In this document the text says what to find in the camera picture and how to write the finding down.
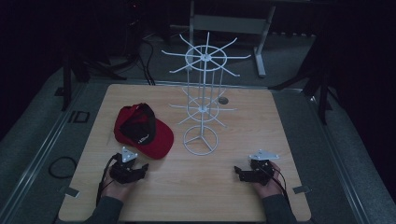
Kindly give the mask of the person's left hand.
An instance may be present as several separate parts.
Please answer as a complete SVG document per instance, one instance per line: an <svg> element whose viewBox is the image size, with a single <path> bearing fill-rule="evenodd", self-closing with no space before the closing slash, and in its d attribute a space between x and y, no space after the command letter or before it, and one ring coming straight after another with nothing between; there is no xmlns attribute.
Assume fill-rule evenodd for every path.
<svg viewBox="0 0 396 224"><path fill-rule="evenodd" d="M123 203L127 202L129 196L134 190L135 182L120 184L110 177L109 172L106 172L104 187L102 189L102 197L111 197Z"/></svg>

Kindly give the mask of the person's right hand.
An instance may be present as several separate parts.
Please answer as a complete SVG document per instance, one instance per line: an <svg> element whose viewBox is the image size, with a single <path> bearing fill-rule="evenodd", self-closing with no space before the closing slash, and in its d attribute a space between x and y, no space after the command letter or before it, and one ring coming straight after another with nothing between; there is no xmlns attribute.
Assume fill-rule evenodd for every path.
<svg viewBox="0 0 396 224"><path fill-rule="evenodd" d="M273 168L275 169L274 177L271 179L265 186L260 183L253 183L252 186L259 195L260 198L264 199L274 195L282 195L283 190L279 183L279 167L274 163L271 162Z"/></svg>

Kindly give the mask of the white wire rotating display rack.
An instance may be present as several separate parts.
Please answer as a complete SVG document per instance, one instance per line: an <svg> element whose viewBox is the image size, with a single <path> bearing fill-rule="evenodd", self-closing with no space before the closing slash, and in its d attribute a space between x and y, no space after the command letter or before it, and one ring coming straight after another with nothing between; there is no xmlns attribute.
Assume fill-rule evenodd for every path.
<svg viewBox="0 0 396 224"><path fill-rule="evenodd" d="M231 60L245 60L246 56L229 56L226 49L234 44L231 42L220 47L210 44L210 34L206 35L204 44L192 45L182 35L180 39L188 45L184 53L167 52L163 54L182 58L185 64L171 74L182 70L187 71L187 83L182 87L182 92L187 97L184 105L171 105L171 107L182 108L186 112L186 118L178 124L193 121L194 124L182 135L182 145L191 154L206 156L214 152L219 145L217 132L211 127L212 123L226 128L219 119L222 111L227 111L219 103L220 97L225 97L226 87L223 85L225 76L240 77L239 74L226 68Z"/></svg>

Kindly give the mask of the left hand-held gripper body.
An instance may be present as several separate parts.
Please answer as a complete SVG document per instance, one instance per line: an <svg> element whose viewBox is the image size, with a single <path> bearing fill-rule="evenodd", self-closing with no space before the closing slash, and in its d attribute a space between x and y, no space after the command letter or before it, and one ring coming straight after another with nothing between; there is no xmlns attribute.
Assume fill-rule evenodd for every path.
<svg viewBox="0 0 396 224"><path fill-rule="evenodd" d="M132 183L134 175L139 174L138 170L133 169L136 158L136 153L123 147L121 153L114 156L115 163L110 170L110 177L121 184Z"/></svg>

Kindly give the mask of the white metal desk frame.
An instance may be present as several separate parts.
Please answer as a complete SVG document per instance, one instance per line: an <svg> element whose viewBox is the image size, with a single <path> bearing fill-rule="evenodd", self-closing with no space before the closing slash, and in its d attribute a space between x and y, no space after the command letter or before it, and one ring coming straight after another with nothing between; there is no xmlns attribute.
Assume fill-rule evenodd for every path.
<svg viewBox="0 0 396 224"><path fill-rule="evenodd" d="M269 28L275 11L275 6L269 6L267 17L265 19L204 15L197 14L195 12L195 0L190 0L189 43L192 45L194 44L194 32L197 30L260 35L261 41L259 45L253 49L254 59L257 66L258 76L266 77L262 50L266 37L269 34Z"/></svg>

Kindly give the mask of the black metal stand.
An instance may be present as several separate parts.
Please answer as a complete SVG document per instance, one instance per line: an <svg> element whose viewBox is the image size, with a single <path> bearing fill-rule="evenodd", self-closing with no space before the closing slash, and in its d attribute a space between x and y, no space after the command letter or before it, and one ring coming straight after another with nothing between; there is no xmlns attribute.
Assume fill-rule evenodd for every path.
<svg viewBox="0 0 396 224"><path fill-rule="evenodd" d="M297 75L280 84L269 87L272 91L282 91L288 86L305 78L308 79L302 93L305 96L313 97L319 91L318 97L318 117L323 125L327 124L326 111L329 109L328 95L335 100L337 97L329 89L331 77L331 67L329 62L310 63L305 60L299 68Z"/></svg>
<svg viewBox="0 0 396 224"><path fill-rule="evenodd" d="M109 68L99 64L99 62L90 59L87 55L80 51L77 51L71 47L67 47L63 53L63 85L58 88L55 92L56 96L63 97L62 111L65 111L72 102L72 75L76 76L76 79L81 82L87 82L90 79L90 75L85 70L86 66L93 67L102 74L111 77L116 80L125 80L125 77L121 77L112 72Z"/></svg>

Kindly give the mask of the red and black baseball cap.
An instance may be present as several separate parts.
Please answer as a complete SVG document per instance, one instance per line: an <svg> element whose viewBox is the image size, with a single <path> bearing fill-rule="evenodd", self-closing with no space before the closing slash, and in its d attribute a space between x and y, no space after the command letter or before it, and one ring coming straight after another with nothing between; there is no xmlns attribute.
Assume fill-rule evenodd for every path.
<svg viewBox="0 0 396 224"><path fill-rule="evenodd" d="M118 142L135 147L154 160L164 158L174 144L173 131L145 103L120 110L114 135Z"/></svg>

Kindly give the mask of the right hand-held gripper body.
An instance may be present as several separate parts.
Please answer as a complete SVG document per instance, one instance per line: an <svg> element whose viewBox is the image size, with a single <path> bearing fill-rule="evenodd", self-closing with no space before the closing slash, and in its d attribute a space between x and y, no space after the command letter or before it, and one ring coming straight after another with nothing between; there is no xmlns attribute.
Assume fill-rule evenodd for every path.
<svg viewBox="0 0 396 224"><path fill-rule="evenodd" d="M275 174L275 168L271 160L277 160L279 156L275 153L259 149L256 153L248 156L251 170L247 172L247 181L266 185Z"/></svg>

